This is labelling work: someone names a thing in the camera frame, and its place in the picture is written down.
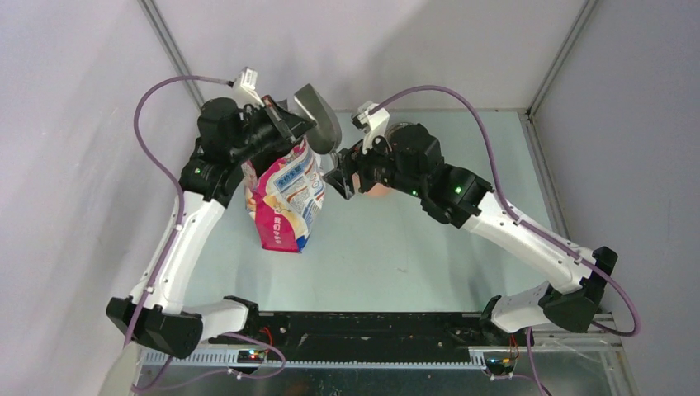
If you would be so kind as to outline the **metal food scoop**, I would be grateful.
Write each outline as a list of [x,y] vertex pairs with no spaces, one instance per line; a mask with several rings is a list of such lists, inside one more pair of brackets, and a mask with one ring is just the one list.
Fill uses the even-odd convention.
[[334,169],[328,175],[333,174],[336,179],[347,182],[348,176],[340,167],[338,148],[342,142],[342,129],[335,111],[310,83],[294,94],[294,101],[303,116],[315,124],[305,134],[311,150],[330,155]]

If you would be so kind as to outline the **pet food bag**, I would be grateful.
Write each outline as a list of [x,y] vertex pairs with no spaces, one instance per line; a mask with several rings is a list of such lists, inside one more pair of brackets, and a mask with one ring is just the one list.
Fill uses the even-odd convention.
[[261,247],[302,252],[324,203],[320,156],[303,139],[284,155],[258,155],[242,170],[246,210]]

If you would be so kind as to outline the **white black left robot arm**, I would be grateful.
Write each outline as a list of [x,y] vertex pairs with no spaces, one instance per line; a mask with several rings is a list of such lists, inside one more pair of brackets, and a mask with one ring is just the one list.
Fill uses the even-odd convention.
[[316,125],[269,96],[260,105],[240,106],[221,97],[202,106],[169,229],[142,279],[127,297],[113,297],[106,307],[127,342],[184,359],[200,342],[222,333],[245,344],[258,339],[261,322],[248,313],[250,303],[225,297],[188,308],[184,297],[206,240],[244,179],[242,166],[259,156],[285,155]]

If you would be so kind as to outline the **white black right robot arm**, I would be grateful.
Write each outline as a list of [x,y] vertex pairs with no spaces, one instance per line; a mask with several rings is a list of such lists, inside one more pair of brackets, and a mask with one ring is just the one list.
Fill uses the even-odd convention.
[[324,180],[346,200],[377,185],[416,197],[438,223],[479,235],[543,275],[538,287],[489,301],[480,322],[489,344],[545,323],[576,333],[594,325],[617,254],[574,247],[524,214],[512,219],[488,181],[445,162],[439,140],[423,125],[403,123],[369,149],[362,141],[342,149]]

